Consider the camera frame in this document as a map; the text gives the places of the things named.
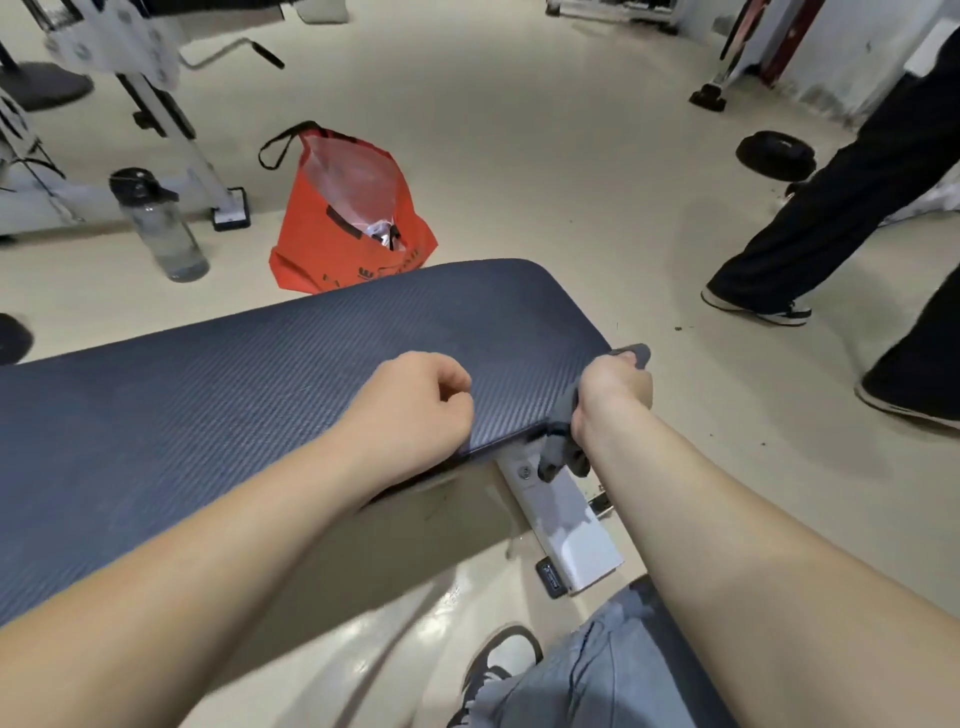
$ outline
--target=black bag handle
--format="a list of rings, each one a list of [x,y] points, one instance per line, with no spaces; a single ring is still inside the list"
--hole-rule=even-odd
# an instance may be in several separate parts
[[[283,132],[280,132],[273,139],[271,139],[262,147],[260,147],[260,151],[256,155],[257,160],[260,162],[260,166],[263,167],[264,169],[270,170],[271,172],[278,169],[279,166],[286,159],[287,152],[290,150],[290,144],[293,142],[294,138],[297,136],[300,136],[304,132],[317,132],[320,136],[323,136],[324,138],[340,139],[342,141],[348,141],[352,144],[357,143],[357,138],[355,136],[347,136],[346,134],[334,132],[331,129],[325,129],[324,127],[320,126],[320,124],[318,124],[316,121],[301,121],[299,124],[295,124],[294,126],[290,127],[290,129],[286,129]],[[279,141],[282,141],[283,139],[286,139],[287,143],[283,145],[283,150],[280,152],[280,156],[276,158],[276,161],[273,164],[267,164],[263,160],[263,153],[266,152],[267,149],[272,147],[274,144],[276,144]]]

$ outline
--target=sneaker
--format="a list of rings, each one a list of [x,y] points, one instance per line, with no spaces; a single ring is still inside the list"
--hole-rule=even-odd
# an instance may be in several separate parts
[[[514,625],[498,632],[470,663],[464,678],[463,706],[446,728],[470,725],[470,710],[481,688],[520,675],[542,659],[540,643],[526,627]]]
[[[904,391],[896,392],[893,387],[888,387],[888,392],[882,392],[880,385],[882,379],[877,375],[876,369],[868,372],[853,389],[860,399],[870,405],[873,409],[881,412],[887,412],[891,415],[900,415],[917,420],[944,425],[960,429],[960,406],[950,411],[944,406],[944,401],[937,398],[937,403],[931,401],[907,401]]]
[[[700,292],[700,298],[702,298],[707,305],[719,308],[721,311],[749,313],[751,316],[756,316],[758,319],[781,327],[801,327],[809,321],[810,316],[813,315],[813,311],[809,306],[798,305],[796,301],[791,301],[790,305],[786,307],[786,310],[780,313],[758,313],[749,308],[744,308],[742,305],[724,301],[710,291],[709,288],[704,288],[704,290]]]

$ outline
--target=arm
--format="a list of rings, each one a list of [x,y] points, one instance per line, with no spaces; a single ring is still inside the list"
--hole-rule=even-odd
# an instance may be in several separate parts
[[[648,410],[629,355],[580,392],[574,435],[744,728],[956,723],[960,621],[707,460]]]
[[[175,726],[317,537],[469,435],[469,375],[381,365],[324,436],[0,629],[4,724]]]

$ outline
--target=plastic bag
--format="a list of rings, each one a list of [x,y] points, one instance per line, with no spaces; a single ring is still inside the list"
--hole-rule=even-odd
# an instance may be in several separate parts
[[[281,288],[323,293],[419,268],[437,240],[414,210],[394,158],[372,144],[304,122],[267,142],[277,169],[292,140],[300,167],[270,267]],[[263,152],[287,143],[272,165]]]

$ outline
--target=gray cloth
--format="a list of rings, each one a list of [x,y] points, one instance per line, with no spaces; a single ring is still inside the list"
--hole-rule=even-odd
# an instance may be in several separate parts
[[[647,577],[608,601],[539,665],[485,686],[469,725],[736,728]]]

